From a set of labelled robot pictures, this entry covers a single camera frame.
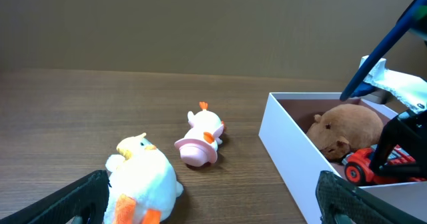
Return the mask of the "red toy fire truck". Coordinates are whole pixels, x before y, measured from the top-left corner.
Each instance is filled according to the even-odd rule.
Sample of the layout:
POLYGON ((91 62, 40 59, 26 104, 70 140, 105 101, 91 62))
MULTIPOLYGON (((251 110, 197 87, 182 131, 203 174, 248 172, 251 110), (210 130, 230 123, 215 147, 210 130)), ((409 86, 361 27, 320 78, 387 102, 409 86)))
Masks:
MULTIPOLYGON (((348 154, 343 160, 344 175, 346 179, 357 185, 385 185, 393 183, 404 183, 404 182, 423 182, 426 178, 423 177, 383 177, 375 174, 373 170, 369 168, 369 164, 374 156, 374 152, 377 145, 372 145, 369 148, 357 150, 355 153, 348 154)), ((415 163, 415 159, 411 157, 405 150, 399 145, 395 146, 391 154, 387 158, 387 165, 401 165, 415 163)))

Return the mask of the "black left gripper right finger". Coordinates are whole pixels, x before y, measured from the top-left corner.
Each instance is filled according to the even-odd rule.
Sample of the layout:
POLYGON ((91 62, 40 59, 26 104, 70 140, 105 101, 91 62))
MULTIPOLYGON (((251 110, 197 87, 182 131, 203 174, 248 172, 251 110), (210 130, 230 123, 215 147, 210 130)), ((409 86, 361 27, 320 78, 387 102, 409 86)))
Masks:
POLYGON ((321 171, 316 199, 322 224, 424 224, 330 171, 321 171))

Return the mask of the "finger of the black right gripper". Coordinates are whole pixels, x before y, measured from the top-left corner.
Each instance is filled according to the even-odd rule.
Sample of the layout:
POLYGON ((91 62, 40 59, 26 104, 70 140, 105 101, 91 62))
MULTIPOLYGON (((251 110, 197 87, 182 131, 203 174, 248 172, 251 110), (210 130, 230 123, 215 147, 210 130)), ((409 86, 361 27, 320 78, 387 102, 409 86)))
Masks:
POLYGON ((426 113, 403 112, 387 122, 369 168, 379 176, 425 178, 426 113), (397 145, 414 158, 415 162, 388 165, 388 156, 397 145))

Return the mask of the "pink hat duck toy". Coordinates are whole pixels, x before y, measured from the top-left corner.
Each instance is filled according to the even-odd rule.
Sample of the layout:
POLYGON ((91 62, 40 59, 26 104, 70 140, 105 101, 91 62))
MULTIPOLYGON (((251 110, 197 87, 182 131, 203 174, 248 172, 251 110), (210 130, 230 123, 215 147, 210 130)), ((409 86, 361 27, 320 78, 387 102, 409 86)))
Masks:
POLYGON ((220 136, 225 131, 225 123, 208 110, 208 103, 199 102, 201 111, 187 113, 190 130, 174 143, 181 160, 190 166, 201 167, 218 160, 218 146, 223 143, 220 136))

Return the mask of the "white box pink interior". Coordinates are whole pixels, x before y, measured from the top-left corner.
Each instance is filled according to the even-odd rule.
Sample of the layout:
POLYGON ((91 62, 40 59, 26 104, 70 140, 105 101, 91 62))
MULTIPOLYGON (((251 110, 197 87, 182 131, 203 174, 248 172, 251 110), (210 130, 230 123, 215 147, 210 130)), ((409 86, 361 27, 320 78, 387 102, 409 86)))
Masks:
MULTIPOLYGON (((320 172, 338 171, 307 138, 315 114, 342 104, 341 93, 270 93, 259 136, 307 223, 321 223, 316 199, 320 172)), ((385 105, 363 99, 349 99, 377 112, 384 124, 397 116, 385 105)), ((426 222, 426 182, 362 187, 381 200, 426 222)))

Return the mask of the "white plush duck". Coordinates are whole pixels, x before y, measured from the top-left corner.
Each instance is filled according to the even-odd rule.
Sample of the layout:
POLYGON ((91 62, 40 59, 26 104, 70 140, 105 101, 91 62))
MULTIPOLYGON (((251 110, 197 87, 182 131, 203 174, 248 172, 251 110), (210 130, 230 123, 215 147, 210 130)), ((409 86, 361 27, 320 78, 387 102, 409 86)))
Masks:
POLYGON ((174 168, 146 134, 120 141, 105 167, 109 198, 104 223, 161 223, 183 193, 174 168))

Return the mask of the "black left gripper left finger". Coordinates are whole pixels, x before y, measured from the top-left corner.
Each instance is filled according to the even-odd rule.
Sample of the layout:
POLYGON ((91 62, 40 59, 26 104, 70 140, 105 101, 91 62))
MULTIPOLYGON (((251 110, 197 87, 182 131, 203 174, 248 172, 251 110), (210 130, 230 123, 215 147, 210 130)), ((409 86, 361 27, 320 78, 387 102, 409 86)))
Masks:
POLYGON ((102 223, 108 199, 107 171, 96 170, 2 218, 1 224, 102 223))

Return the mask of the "brown plush capybara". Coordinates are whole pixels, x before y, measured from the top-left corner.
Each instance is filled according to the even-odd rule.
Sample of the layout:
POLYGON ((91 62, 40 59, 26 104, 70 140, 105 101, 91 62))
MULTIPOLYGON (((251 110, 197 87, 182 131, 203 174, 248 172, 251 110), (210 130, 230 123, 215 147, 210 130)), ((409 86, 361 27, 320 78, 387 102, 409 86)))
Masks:
POLYGON ((383 127, 381 118, 373 110, 342 104, 322 115, 314 115, 306 135, 327 160, 335 161, 377 144, 383 127))

